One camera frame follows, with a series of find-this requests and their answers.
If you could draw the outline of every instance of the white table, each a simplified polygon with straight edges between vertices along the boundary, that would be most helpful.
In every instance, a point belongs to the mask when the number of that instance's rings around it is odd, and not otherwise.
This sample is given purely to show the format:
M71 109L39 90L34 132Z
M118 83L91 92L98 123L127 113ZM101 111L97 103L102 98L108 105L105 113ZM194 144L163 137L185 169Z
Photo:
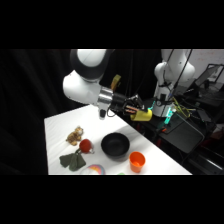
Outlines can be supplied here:
M191 175L118 116L106 117L104 121L98 116L97 107L85 106L45 119L49 175L79 175L83 169L93 164L102 165L106 175ZM71 172L61 166L59 157L74 153L79 148L79 144L74 147L65 141L77 126L84 129L82 138L93 143L95 154L82 154L87 165L79 171ZM130 140L129 153L118 161L109 159L101 149L102 139L114 132L124 134ZM139 151L146 157L146 164L140 174L135 174L130 169L128 157L133 151Z

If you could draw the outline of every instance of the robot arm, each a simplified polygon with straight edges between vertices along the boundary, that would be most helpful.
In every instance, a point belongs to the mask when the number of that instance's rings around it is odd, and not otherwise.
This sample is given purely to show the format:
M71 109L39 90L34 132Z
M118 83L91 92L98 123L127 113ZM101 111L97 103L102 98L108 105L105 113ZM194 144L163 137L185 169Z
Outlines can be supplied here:
M118 112L122 111L124 115L132 115L137 113L136 111L148 112L138 95L127 98L99 85L113 51L114 49L73 49L70 59L74 71L64 78L65 95L76 102L97 106L102 120L105 118L108 108ZM169 50L162 50L164 61L168 61L169 54ZM167 105L170 92L173 90L173 85L178 80L186 61L184 51L175 49L168 63L164 62L156 67L155 75L158 84L155 92L154 115L166 117L169 109ZM180 82L192 78L194 72L194 67L188 63ZM170 82L169 86L164 86L164 78Z
M169 102L169 96L175 88L174 85L179 79L187 62L187 57L183 49L174 49L172 56L168 61L171 51L172 49L162 49L162 58L164 62L158 64L155 68L155 76L157 77L158 84L154 95L156 103L153 107L153 114L158 117L166 117L172 104L172 102ZM187 62L179 82L187 82L194 77L194 74L194 66Z
M73 49L70 59L74 71L64 78L64 94L71 100L92 104L99 108L103 120L108 108L122 111L125 115L145 109L138 95L126 98L111 89L99 85L103 78L110 55L114 49Z

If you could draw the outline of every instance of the red fruit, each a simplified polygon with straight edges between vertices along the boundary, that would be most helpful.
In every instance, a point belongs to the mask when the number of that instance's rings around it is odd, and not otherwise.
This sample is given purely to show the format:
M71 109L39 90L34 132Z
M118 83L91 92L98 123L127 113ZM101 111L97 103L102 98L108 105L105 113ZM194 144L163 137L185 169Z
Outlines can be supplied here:
M92 148L91 142L88 139L84 139L81 141L79 148L83 153L88 153Z

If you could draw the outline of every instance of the cable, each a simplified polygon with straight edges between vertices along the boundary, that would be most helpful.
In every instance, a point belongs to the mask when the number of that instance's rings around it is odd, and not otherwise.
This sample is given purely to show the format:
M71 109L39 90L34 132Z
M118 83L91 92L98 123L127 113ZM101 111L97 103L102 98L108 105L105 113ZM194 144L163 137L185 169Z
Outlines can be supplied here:
M177 110L177 112L181 112L185 117L189 118L190 117L190 112L186 107L181 108L181 106L179 105L178 101L173 97L174 100L174 104L175 104L175 109Z
M185 157L185 159L181 162L181 165L184 164L185 160L194 152L194 150L204 141L205 139L205 136L197 129L195 128L193 125L191 125L190 123L188 123L184 118L182 118L178 113L176 113L176 115L182 119L185 123L187 123L189 126L191 126L195 131L197 131L201 136L202 136L202 139L201 141L192 149L192 151Z
M172 56L174 50L175 50L175 49L173 49L173 50L171 51L170 56L169 56L169 58L168 58L168 60L167 60L166 66L165 66L164 71L163 71L163 80L164 80L164 83L165 83L165 84L167 84L167 83L166 83L166 80L165 80L166 67L167 67L167 65L168 65L168 62L170 61L170 58L171 58L171 56Z
M132 76L133 76L133 57L134 57L134 49L132 49L132 53L131 53L131 66L130 66L130 71L129 71L129 77L128 77L128 83L127 83L127 88L126 88L126 92L125 92L125 96L131 97L131 85L132 85Z
M140 85L139 85L139 87L137 88L137 90L136 90L136 92L135 92L134 95L136 95L136 94L139 92L140 88L142 87L142 85L143 85L143 83L144 83L144 81L145 81L145 78L146 78L146 76L148 75L148 72L149 72L149 70L150 70L150 68L151 68L151 65L152 65L154 59L156 58L156 56L157 56L157 54L154 55L154 58L152 59L151 63L149 64L149 68L148 68L147 72L145 73L145 75L143 76L142 82L140 83Z
M178 85L178 83L179 83L179 81L180 81L180 79L181 79L181 77L182 77L182 75L183 75L183 73L184 73L184 70L185 70L185 68L186 68L186 66L187 66L187 63L188 63L188 61L189 61L189 59L190 59L190 57L191 57L192 51L193 51L193 49L191 49L190 54L188 55L188 58L187 58L187 61L186 61L185 65L184 65L184 67L183 67L183 70L182 70L182 72L181 72L181 74L180 74L180 76L179 76L177 82L176 82L175 85L174 85L174 89L176 89L176 87L177 87L177 85Z
M205 111L204 109L202 109L202 108L200 108L200 107L197 107L197 106L195 106L195 105L192 105L192 104L190 104L190 103L188 103L185 99L182 99L186 104L188 104L189 106L191 106L191 107L195 107L195 108L197 108L197 109L199 109L199 110L203 110L203 111Z

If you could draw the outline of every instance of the green light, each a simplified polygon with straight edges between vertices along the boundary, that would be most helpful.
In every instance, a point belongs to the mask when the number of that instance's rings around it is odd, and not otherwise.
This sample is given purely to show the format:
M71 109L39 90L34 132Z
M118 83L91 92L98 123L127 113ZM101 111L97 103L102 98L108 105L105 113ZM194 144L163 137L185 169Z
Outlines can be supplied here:
M169 124L169 122L170 122L170 118L171 118L171 117L167 117L167 118L166 118L166 120L165 120L165 124Z
M171 107L170 107L168 112L167 112L167 115L166 115L167 118L165 120L165 124L169 124L172 115L173 115L173 111L171 110Z
M151 107L151 108L148 108L149 110L152 110L152 109L153 109L155 102L156 102L156 101L154 101L154 102L153 102L153 104L152 104L152 107Z

